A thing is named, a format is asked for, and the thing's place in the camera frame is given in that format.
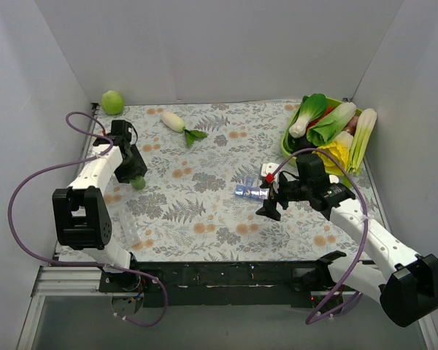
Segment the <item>green pill bottle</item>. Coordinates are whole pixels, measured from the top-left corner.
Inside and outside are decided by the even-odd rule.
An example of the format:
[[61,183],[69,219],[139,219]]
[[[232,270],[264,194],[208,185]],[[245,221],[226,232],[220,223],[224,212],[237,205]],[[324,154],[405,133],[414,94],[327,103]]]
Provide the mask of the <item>green pill bottle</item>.
[[146,186],[146,181],[143,176],[136,176],[135,178],[130,179],[129,183],[136,190],[143,190]]

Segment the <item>blue pill organizer box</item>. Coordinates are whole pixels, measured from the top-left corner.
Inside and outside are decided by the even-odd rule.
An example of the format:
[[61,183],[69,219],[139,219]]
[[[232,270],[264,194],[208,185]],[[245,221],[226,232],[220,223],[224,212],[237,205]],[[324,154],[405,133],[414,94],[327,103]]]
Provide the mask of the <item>blue pill organizer box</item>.
[[255,179],[253,177],[246,176],[244,183],[235,187],[235,196],[256,201],[266,200],[269,197],[269,188],[254,187],[254,183]]

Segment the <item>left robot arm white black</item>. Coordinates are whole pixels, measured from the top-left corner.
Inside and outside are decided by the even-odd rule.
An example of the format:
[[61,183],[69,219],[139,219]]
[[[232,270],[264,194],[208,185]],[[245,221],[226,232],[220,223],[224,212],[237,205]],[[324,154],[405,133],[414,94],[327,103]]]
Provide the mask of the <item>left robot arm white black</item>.
[[112,177],[134,187],[145,184],[147,166],[131,142],[135,135],[129,121],[113,120],[110,132],[94,141],[91,160],[75,180],[52,196],[59,244],[83,251],[106,272],[116,273],[115,282],[127,292],[140,285],[141,275],[130,267],[131,254],[112,237],[104,192]]

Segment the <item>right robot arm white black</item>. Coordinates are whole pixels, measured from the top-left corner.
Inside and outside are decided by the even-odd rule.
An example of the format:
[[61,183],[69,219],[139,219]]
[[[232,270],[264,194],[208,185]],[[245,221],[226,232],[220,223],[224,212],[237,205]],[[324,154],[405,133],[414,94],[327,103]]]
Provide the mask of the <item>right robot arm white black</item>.
[[436,311],[438,258],[417,253],[370,218],[362,194],[327,174],[317,155],[300,155],[296,164],[298,174],[292,180],[281,165],[262,165],[261,188],[268,197],[256,213],[278,221],[278,206],[286,209],[291,202],[306,201],[359,245],[354,256],[336,251],[318,259],[314,271],[303,275],[304,282],[332,292],[345,285],[356,292],[349,306],[366,295],[400,327]]

